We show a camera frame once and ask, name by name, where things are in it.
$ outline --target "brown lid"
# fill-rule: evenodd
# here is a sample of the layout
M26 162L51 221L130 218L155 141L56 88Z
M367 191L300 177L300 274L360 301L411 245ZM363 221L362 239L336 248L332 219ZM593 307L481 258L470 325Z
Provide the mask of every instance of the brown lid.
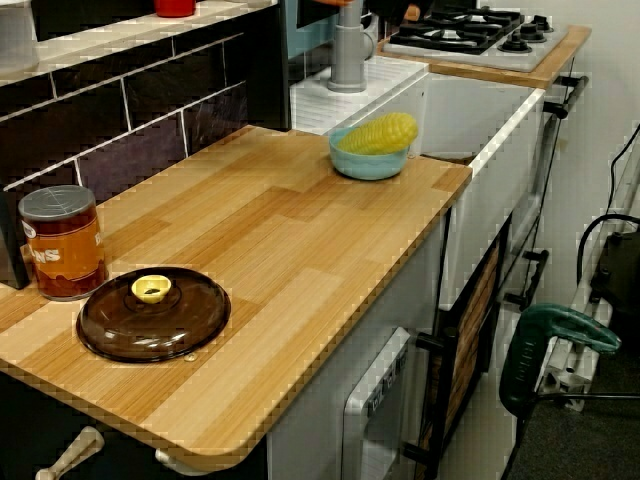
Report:
M168 279L167 288L153 279L149 283L150 275ZM151 298L165 290L164 297ZM229 297L209 277L183 268L145 268L96 290L78 314L76 329L82 343L98 355L121 362L156 362L210 342L230 313Z

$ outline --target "yellow knob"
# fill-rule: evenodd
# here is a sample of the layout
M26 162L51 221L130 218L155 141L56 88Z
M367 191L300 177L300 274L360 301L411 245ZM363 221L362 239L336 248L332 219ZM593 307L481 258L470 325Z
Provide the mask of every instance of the yellow knob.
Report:
M171 290L171 280L162 275L146 275L131 285L131 292L144 303L158 303Z

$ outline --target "wood grain surface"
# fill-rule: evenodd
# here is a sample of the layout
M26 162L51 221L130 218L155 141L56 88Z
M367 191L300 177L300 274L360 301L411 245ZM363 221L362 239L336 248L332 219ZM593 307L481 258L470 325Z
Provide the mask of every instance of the wood grain surface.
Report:
M239 463L470 179L409 159L394 178L337 174L326 137L246 127L102 204L111 277L172 265L229 294L231 319L184 357L90 353L83 300L0 288L0 370L183 462Z
M579 25L569 26L567 36L558 45L556 45L549 55L547 55L533 71L528 73L480 67L478 65L468 65L463 63L463 59L461 59L460 62L451 62L437 60L434 58L421 58L411 55L383 52L382 48L387 40L380 42L378 45L378 55L427 63L429 64L430 72L440 73L442 75L486 80L497 83L508 83L511 85L542 88L546 90L551 86L551 84L553 84L567 62L576 55L590 35L591 29L589 27Z

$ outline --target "light blue bowl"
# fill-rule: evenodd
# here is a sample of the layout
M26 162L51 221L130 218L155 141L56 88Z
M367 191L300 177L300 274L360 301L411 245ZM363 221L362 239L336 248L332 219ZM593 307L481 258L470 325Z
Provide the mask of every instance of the light blue bowl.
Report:
M409 147L387 155L357 155L340 150L336 145L354 128L341 128L329 135L331 161L336 170L359 180L382 180L402 170L407 162Z

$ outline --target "gray faucet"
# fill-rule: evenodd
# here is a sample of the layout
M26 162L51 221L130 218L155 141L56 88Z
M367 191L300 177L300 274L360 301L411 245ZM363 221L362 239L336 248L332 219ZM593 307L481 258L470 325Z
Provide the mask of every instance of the gray faucet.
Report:
M372 15L365 30L360 24L362 0L353 0L340 8L333 43L329 90L341 93L362 92L367 88L364 62L371 58L378 43L378 17Z

